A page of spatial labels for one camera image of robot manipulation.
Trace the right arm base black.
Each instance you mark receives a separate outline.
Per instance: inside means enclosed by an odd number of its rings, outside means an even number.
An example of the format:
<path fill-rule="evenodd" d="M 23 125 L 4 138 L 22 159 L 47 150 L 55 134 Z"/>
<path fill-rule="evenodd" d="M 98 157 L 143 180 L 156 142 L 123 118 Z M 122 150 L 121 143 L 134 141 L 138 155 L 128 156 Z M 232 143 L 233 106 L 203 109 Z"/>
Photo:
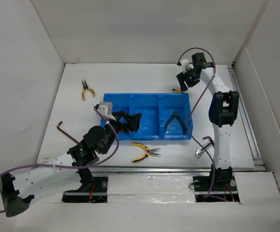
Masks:
<path fill-rule="evenodd" d="M 235 177 L 229 182 L 215 182 L 210 190 L 209 176 L 194 176 L 189 189 L 194 191 L 197 203 L 212 202 L 240 202 Z"/>

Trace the dark green cutting pliers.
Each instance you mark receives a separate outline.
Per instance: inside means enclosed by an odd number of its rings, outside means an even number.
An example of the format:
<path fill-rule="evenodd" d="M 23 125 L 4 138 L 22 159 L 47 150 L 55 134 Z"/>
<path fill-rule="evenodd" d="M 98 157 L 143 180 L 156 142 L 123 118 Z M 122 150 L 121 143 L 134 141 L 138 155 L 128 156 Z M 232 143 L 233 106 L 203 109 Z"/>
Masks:
<path fill-rule="evenodd" d="M 177 119 L 178 122 L 180 123 L 181 127 L 182 127 L 182 130 L 183 130 L 183 135 L 186 135 L 187 133 L 187 128 L 183 122 L 183 120 L 181 119 L 180 115 L 179 115 L 179 112 L 178 111 L 175 111 L 173 112 L 173 114 L 171 115 L 171 117 L 167 120 L 165 126 L 164 126 L 164 132 L 167 131 L 167 127 L 169 126 L 169 124 L 174 120 L 174 119 Z"/>

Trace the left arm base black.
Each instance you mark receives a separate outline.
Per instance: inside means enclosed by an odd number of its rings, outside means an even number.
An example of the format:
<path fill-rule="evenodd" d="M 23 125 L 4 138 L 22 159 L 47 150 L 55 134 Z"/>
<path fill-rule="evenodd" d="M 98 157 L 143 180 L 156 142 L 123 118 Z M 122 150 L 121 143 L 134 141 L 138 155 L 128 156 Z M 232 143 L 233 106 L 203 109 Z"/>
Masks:
<path fill-rule="evenodd" d="M 88 190 L 81 188 L 63 193 L 64 203 L 107 203 L 108 177 L 95 177 L 94 184 Z"/>

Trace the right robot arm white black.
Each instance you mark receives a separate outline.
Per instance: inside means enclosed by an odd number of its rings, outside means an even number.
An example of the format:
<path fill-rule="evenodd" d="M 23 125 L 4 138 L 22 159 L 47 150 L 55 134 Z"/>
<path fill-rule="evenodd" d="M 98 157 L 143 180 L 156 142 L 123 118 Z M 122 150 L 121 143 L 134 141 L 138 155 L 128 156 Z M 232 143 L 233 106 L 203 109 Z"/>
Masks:
<path fill-rule="evenodd" d="M 239 93 L 231 91 L 216 73 L 214 63 L 207 62 L 204 53 L 192 55 L 192 61 L 180 58 L 177 75 L 181 91 L 187 91 L 203 81 L 212 95 L 208 117 L 214 130 L 214 164 L 208 178 L 209 186 L 219 190 L 231 182 L 233 170 L 230 161 L 230 136 L 237 119 Z"/>

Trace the silver metal tool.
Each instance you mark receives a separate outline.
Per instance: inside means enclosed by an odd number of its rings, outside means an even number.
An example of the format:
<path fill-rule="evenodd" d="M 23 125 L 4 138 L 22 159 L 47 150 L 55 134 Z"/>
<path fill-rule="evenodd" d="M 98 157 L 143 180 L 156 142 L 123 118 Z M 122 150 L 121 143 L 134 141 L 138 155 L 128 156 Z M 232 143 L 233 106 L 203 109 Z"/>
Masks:
<path fill-rule="evenodd" d="M 205 153 L 205 149 L 208 150 L 212 146 L 214 146 L 214 145 L 211 142 L 204 144 L 203 147 L 200 147 L 199 149 L 196 150 L 195 156 L 197 158 L 200 158 Z"/>

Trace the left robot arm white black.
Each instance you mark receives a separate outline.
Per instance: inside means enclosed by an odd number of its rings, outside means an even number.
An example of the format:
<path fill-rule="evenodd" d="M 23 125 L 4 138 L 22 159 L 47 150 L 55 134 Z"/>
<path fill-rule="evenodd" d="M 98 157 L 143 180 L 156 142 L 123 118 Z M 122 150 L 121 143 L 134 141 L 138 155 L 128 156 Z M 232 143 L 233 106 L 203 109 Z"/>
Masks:
<path fill-rule="evenodd" d="M 95 112 L 105 122 L 104 126 L 94 126 L 75 146 L 50 163 L 23 166 L 30 171 L 13 175 L 19 167 L 4 172 L 0 177 L 0 195 L 6 217 L 15 217 L 25 212 L 32 201 L 38 201 L 54 189 L 65 186 L 59 180 L 62 170 L 72 170 L 79 177 L 76 180 L 76 192 L 89 192 L 95 179 L 91 167 L 102 164 L 98 155 L 105 155 L 112 144 L 120 143 L 120 132 L 137 132 L 140 127 L 141 113 L 128 114 L 125 111 L 109 112 L 107 107 L 98 104 Z"/>

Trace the large yellow needle-nose pliers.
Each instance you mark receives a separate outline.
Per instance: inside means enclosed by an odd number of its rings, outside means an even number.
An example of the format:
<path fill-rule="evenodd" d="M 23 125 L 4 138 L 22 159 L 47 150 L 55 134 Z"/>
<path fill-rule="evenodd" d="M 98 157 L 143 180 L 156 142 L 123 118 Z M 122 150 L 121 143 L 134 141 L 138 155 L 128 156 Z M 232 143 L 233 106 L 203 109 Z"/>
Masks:
<path fill-rule="evenodd" d="M 141 162 L 149 156 L 161 156 L 161 154 L 158 153 L 161 150 L 161 148 L 150 149 L 142 143 L 132 143 L 132 146 L 140 147 L 143 150 L 143 155 L 141 157 L 131 160 L 132 163 Z"/>

